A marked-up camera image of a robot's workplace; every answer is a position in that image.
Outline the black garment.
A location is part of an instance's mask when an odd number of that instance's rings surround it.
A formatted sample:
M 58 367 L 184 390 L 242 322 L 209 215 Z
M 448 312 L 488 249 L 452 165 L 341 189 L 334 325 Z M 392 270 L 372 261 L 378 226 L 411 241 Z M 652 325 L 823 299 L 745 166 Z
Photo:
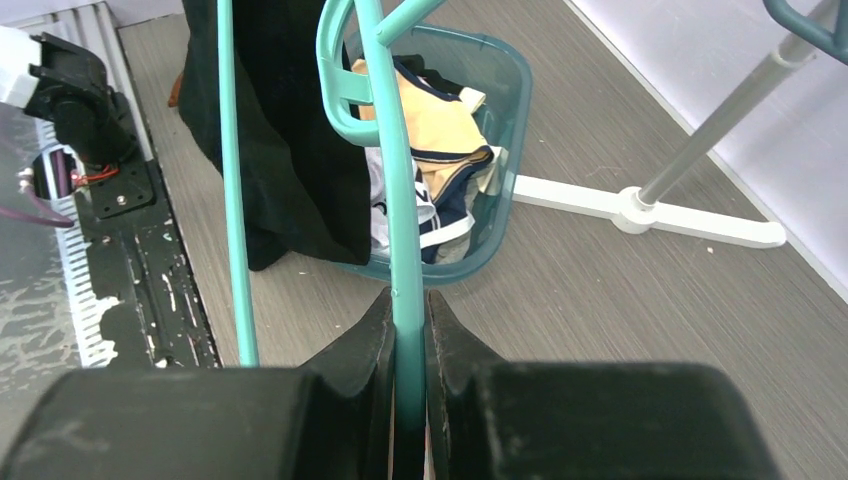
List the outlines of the black garment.
M 249 268 L 288 252 L 363 265 L 371 251 L 364 150 L 325 116 L 319 1 L 233 3 L 235 96 Z

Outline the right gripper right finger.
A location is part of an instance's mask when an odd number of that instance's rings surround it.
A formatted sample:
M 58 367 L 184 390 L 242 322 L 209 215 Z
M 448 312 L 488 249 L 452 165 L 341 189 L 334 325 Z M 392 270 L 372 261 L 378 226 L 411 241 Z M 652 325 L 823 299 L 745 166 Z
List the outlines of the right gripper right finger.
M 741 392 L 689 362 L 498 355 L 438 291 L 425 300 L 437 479 L 778 479 Z

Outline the teal plastic hanger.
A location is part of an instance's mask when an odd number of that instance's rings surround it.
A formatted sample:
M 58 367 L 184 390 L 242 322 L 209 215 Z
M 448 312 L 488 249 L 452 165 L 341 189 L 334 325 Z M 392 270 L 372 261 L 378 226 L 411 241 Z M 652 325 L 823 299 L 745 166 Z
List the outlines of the teal plastic hanger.
M 425 424 L 423 277 L 411 152 L 390 46 L 439 5 L 437 1 L 404 1 L 385 14 L 378 1 L 328 1 L 315 39 L 323 108 L 331 126 L 351 143 L 377 145 L 382 150 L 396 331 L 396 424 L 404 432 Z M 242 206 L 231 2 L 218 2 L 216 26 L 234 322 L 240 363 L 256 367 L 259 353 Z

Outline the white black underwear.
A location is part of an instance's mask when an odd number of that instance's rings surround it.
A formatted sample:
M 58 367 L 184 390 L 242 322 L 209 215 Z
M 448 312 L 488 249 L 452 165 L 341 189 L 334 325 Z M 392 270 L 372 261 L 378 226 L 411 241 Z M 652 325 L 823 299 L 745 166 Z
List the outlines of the white black underwear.
M 364 153 L 370 178 L 371 248 L 374 254 L 387 256 L 390 250 L 389 223 L 382 150 L 379 147 L 365 147 Z M 424 227 L 429 226 L 435 218 L 436 207 L 422 171 L 415 160 L 411 163 L 416 190 L 416 215 L 420 231 L 423 232 Z

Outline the beige underwear navy trim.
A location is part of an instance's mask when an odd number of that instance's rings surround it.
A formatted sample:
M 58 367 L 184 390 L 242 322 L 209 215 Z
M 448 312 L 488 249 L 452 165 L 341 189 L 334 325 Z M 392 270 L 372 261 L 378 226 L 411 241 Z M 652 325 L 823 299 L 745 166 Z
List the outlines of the beige underwear navy trim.
M 457 94 L 438 90 L 410 66 L 394 58 L 411 157 L 439 206 L 495 158 L 474 118 L 486 95 L 462 85 Z

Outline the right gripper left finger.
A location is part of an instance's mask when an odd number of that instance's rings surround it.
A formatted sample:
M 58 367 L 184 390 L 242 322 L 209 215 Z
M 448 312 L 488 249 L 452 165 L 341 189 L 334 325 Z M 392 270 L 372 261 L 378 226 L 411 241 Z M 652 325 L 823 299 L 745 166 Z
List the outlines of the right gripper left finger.
M 395 333 L 383 291 L 296 368 L 76 370 L 40 398 L 5 479 L 385 479 Z

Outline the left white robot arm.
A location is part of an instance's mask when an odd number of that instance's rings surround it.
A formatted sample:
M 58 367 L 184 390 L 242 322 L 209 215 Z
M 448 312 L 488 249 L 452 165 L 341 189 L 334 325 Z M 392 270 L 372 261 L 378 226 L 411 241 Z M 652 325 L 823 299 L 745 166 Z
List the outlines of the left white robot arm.
M 109 85 L 103 61 L 47 32 L 1 28 L 1 102 L 52 123 L 58 142 L 91 168 L 139 150 L 128 100 Z

